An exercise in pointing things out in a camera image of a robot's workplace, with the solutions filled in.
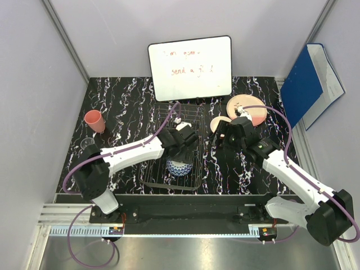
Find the red floral bowl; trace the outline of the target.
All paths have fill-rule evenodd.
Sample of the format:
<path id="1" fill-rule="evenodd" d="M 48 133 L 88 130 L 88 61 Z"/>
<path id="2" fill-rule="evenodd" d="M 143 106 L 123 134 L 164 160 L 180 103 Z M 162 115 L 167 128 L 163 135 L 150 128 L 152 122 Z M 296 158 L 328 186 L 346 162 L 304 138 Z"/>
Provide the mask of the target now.
<path id="1" fill-rule="evenodd" d="M 210 130 L 214 133 L 220 121 L 231 122 L 231 119 L 226 116 L 217 116 L 210 122 Z"/>

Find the blue white patterned bowl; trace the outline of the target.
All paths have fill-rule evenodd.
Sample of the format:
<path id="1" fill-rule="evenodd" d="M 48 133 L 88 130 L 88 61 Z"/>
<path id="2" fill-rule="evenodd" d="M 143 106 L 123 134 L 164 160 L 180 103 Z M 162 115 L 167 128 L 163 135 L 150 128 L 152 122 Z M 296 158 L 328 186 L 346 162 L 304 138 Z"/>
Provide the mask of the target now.
<path id="1" fill-rule="evenodd" d="M 168 172 L 175 177 L 183 177 L 187 175 L 191 172 L 192 167 L 192 164 L 180 163 L 170 159 L 166 161 L 166 168 Z"/>

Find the cream pink plate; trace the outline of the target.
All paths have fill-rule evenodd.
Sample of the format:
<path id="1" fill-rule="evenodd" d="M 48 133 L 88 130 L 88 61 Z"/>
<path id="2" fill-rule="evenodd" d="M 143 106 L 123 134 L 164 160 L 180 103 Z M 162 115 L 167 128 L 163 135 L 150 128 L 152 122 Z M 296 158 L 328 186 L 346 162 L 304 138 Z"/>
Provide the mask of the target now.
<path id="1" fill-rule="evenodd" d="M 239 106 L 248 107 L 254 105 L 264 106 L 265 104 L 260 99 L 248 94 L 236 95 L 227 102 L 227 115 L 231 120 L 236 119 L 240 117 L 240 113 L 237 110 Z M 267 109 L 262 107 L 250 108 L 246 109 L 246 111 L 250 113 L 253 126 L 255 127 L 262 124 L 267 117 Z"/>

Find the pink plastic cup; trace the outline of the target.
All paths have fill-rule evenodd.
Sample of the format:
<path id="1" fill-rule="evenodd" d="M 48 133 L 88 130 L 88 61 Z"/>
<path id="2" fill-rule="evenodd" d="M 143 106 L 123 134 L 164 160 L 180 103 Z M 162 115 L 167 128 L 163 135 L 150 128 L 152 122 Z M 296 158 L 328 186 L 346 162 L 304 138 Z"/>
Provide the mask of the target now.
<path id="1" fill-rule="evenodd" d="M 93 131 L 97 133 L 102 133 L 106 129 L 105 121 L 101 112 L 98 110 L 91 110 L 87 112 L 84 116 L 84 121 Z"/>

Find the clear drinking glass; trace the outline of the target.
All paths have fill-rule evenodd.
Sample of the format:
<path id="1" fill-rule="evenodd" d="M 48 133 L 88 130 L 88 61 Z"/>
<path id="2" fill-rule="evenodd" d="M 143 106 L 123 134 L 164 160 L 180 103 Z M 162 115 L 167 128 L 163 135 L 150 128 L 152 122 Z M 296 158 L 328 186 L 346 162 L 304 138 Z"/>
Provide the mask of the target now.
<path id="1" fill-rule="evenodd" d="M 84 138 L 80 143 L 80 148 L 85 150 L 88 146 L 95 144 L 95 141 L 91 137 Z"/>

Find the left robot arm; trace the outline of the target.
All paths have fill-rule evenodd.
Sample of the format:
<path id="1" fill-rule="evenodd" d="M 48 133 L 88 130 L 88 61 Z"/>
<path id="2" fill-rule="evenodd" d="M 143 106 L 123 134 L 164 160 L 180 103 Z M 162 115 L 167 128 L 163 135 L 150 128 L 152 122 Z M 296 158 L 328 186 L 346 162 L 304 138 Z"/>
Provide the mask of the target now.
<path id="1" fill-rule="evenodd" d="M 199 140 L 191 126 L 182 123 L 175 129 L 163 129 L 143 140 L 120 147 L 86 147 L 73 177 L 83 199 L 99 207 L 110 223 L 121 217 L 121 208 L 109 190 L 109 178 L 144 161 L 166 158 L 166 169 L 173 176 L 185 176 L 192 170 L 192 158 Z"/>

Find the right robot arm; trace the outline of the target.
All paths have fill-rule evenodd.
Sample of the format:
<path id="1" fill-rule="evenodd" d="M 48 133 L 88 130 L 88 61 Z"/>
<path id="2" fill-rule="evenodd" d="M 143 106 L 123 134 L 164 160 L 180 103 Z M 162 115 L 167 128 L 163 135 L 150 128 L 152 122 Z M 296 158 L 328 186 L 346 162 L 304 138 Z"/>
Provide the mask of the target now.
<path id="1" fill-rule="evenodd" d="M 213 130 L 213 145 L 241 152 L 245 158 L 277 177 L 301 202 L 272 197 L 255 209 L 258 221 L 282 219 L 307 229 L 321 245 L 330 246 L 353 226 L 353 199 L 346 190 L 335 191 L 290 161 L 270 138 L 262 138 L 251 120 L 220 120 Z"/>

